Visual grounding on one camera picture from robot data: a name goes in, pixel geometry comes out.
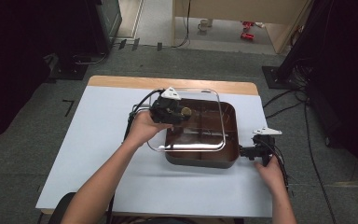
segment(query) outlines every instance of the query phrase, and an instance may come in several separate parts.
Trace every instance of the white floor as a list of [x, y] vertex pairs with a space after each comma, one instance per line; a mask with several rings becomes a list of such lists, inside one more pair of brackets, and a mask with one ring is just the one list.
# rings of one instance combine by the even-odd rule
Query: white floor
[[[127, 13], [121, 10], [123, 17]], [[200, 19], [189, 19], [189, 41], [181, 48], [207, 49], [218, 51], [240, 51], [245, 53], [276, 54], [265, 28], [253, 26], [247, 32], [255, 36], [253, 40], [241, 39], [240, 21], [213, 21], [213, 27], [200, 32]], [[177, 46], [186, 37], [186, 18], [175, 19], [175, 43]], [[140, 45], [172, 45], [172, 1], [144, 0], [134, 38], [139, 38]]]

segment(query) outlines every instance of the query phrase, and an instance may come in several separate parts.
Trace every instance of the person's right arm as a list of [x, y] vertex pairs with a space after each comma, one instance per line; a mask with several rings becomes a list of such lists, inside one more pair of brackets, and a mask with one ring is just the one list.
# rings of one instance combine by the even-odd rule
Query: person's right arm
[[296, 223], [295, 214], [290, 204], [286, 186], [284, 185], [278, 159], [273, 156], [266, 167], [256, 162], [255, 168], [260, 173], [264, 182], [266, 182], [272, 194], [272, 223]]

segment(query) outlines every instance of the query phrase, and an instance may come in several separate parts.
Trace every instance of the person's left hand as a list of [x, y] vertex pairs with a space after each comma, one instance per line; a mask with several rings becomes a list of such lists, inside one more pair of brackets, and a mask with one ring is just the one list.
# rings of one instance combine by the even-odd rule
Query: person's left hand
[[130, 141], [137, 147], [140, 147], [159, 131], [171, 127], [171, 124], [155, 123], [150, 117], [150, 111], [140, 111], [132, 122], [129, 135], [125, 142]]

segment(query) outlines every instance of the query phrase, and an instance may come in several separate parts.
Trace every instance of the wooden table edge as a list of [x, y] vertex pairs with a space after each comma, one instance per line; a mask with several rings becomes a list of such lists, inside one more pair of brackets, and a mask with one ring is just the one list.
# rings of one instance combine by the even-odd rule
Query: wooden table edge
[[232, 82], [214, 80], [176, 79], [160, 77], [112, 77], [93, 76], [88, 86], [119, 87], [134, 89], [168, 88], [205, 88], [218, 93], [258, 95], [257, 87], [252, 82]]

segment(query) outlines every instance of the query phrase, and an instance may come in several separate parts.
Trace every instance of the gray floor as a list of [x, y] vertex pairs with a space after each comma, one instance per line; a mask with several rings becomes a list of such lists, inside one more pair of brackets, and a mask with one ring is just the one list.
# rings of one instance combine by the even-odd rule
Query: gray floor
[[[131, 46], [113, 49], [107, 59], [91, 65], [83, 81], [58, 80], [42, 84], [5, 133], [0, 135], [0, 223], [36, 223], [34, 206], [87, 80], [93, 75], [172, 77], [254, 82], [266, 102], [279, 92], [269, 90], [262, 65], [280, 65], [283, 56], [195, 49], [163, 49]], [[75, 106], [68, 117], [68, 103]], [[289, 94], [269, 105], [265, 114], [292, 105]], [[358, 160], [347, 150], [324, 146], [320, 124], [308, 108], [310, 136], [316, 164], [326, 185], [337, 223], [358, 223]], [[290, 175], [290, 193], [299, 223], [331, 223], [307, 148], [303, 105], [268, 120], [281, 130], [277, 146], [282, 150]], [[351, 182], [340, 187], [338, 182]], [[247, 223], [270, 223], [269, 218], [246, 218]]]

